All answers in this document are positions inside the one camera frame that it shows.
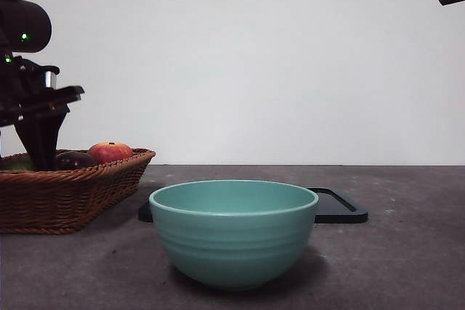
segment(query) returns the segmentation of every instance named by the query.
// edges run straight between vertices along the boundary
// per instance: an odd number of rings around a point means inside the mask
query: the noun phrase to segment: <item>bowl rim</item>
[[[271,210],[271,211],[260,211],[260,212],[210,212],[210,211],[191,211],[191,210],[184,210],[182,208],[175,208],[167,205],[163,205],[157,201],[155,201],[155,196],[158,195],[159,193],[172,189],[174,187],[183,187],[191,184],[197,184],[197,183],[206,183],[206,182],[226,182],[226,181],[233,181],[233,182],[260,182],[260,183],[268,183],[268,184],[278,184],[284,187],[292,187],[294,189],[299,189],[304,192],[308,192],[313,196],[313,200],[310,203],[307,203],[305,205],[300,205],[297,207],[292,207],[292,208],[284,208],[281,210]],[[244,217],[244,216],[267,216],[267,215],[272,215],[272,214],[283,214],[283,213],[290,213],[290,212],[295,212],[295,211],[301,211],[306,208],[315,206],[318,204],[319,197],[318,194],[313,192],[310,189],[300,187],[295,184],[289,184],[289,183],[283,183],[280,181],[263,181],[263,180],[258,180],[258,179],[207,179],[207,180],[202,180],[202,181],[186,181],[183,183],[178,183],[178,184],[173,184],[169,185],[167,187],[163,187],[160,189],[157,189],[155,192],[152,192],[149,196],[149,203],[150,205],[154,205],[162,210],[165,211],[171,211],[171,212],[176,212],[176,213],[182,213],[182,214],[188,214],[188,215],[193,215],[193,216],[234,216],[234,217]]]

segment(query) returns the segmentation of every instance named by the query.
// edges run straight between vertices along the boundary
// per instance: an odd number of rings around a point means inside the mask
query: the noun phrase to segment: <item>ceramic bowl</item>
[[[318,196],[279,182],[211,180],[164,187],[149,201],[161,245],[181,272],[211,287],[246,290],[300,257]]]

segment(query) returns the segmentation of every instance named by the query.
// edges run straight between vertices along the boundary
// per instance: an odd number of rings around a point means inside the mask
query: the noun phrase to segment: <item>woven basket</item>
[[[0,171],[0,233],[70,234],[83,229],[137,191],[155,152],[133,152],[124,160],[78,170]]]

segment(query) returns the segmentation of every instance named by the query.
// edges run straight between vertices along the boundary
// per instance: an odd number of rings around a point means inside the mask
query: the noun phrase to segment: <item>gray table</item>
[[[211,290],[170,265],[137,209],[159,186],[267,179],[339,189],[363,224],[318,224],[283,276]],[[1,309],[465,309],[465,168],[149,166],[139,191],[70,235],[2,235]]]

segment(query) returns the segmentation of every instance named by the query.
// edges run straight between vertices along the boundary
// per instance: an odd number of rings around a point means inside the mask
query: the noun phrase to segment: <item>black tray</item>
[[[358,203],[328,188],[308,188],[318,194],[319,203],[315,223],[363,223],[368,211]],[[148,201],[139,208],[139,220],[152,222]]]

